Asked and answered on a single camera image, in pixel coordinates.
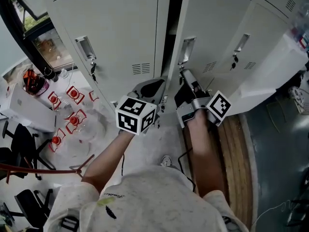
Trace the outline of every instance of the hand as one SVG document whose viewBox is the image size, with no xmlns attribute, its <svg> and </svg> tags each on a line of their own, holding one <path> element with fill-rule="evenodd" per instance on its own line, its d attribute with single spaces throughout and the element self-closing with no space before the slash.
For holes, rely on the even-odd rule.
<svg viewBox="0 0 309 232">
<path fill-rule="evenodd" d="M 207 127 L 206 111 L 204 111 L 204 109 L 198 109 L 195 112 L 194 118 L 187 121 L 187 125 L 190 130 L 199 129 L 200 127 Z"/>
</svg>

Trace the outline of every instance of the white box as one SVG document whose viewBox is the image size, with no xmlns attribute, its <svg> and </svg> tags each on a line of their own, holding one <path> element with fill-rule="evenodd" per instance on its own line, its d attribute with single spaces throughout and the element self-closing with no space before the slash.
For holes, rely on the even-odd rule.
<svg viewBox="0 0 309 232">
<path fill-rule="evenodd" d="M 156 107 L 152 103 L 124 95 L 116 107 L 117 127 L 139 135 L 153 124 Z"/>
<path fill-rule="evenodd" d="M 26 93 L 17 84 L 10 86 L 8 95 L 1 104 L 0 113 L 23 126 L 38 131 L 55 131 L 55 112 Z"/>
</svg>

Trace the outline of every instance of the green stain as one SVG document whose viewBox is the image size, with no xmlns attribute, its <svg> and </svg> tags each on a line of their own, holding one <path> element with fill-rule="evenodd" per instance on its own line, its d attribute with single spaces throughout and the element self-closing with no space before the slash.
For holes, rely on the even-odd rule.
<svg viewBox="0 0 309 232">
<path fill-rule="evenodd" d="M 101 199 L 97 202 L 98 205 L 107 205 L 109 203 L 112 203 L 115 201 L 114 197 L 109 197 L 109 198 L 105 198 L 105 199 Z"/>
</svg>

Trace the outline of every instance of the black cable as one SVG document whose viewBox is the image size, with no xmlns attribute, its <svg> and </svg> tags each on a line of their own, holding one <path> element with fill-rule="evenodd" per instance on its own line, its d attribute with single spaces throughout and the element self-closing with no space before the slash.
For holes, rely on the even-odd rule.
<svg viewBox="0 0 309 232">
<path fill-rule="evenodd" d="M 124 163 L 125 163 L 125 155 L 123 155 L 122 157 L 121 176 L 124 176 Z"/>
<path fill-rule="evenodd" d="M 178 157 L 178 163 L 179 163 L 179 166 L 180 166 L 180 170 L 181 170 L 181 172 L 184 174 L 184 172 L 183 172 L 183 166 L 182 166 L 182 163 L 180 162 L 180 158 L 182 158 L 182 157 L 184 157 L 186 154 L 188 154 L 190 151 L 192 150 L 192 148 L 191 149 L 189 149 L 188 151 L 186 151 L 186 152 L 184 152 L 181 156 L 179 156 Z M 192 183 L 192 186 L 193 186 L 193 192 L 195 191 L 195 188 L 196 188 L 196 184 L 193 182 L 193 180 L 192 179 L 190 179 L 188 176 L 186 176 L 187 177 L 187 179 Z"/>
</svg>

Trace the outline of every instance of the wooden floor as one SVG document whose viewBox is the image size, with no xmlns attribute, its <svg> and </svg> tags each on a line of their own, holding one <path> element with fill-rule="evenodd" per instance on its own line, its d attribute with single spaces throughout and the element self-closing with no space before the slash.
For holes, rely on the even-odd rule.
<svg viewBox="0 0 309 232">
<path fill-rule="evenodd" d="M 187 150 L 190 150 L 192 145 L 187 128 L 183 135 Z M 250 230 L 253 212 L 252 180 L 239 117 L 237 115 L 226 117 L 219 127 L 211 130 L 210 138 L 211 148 L 220 159 L 226 200 L 234 214 Z"/>
</svg>

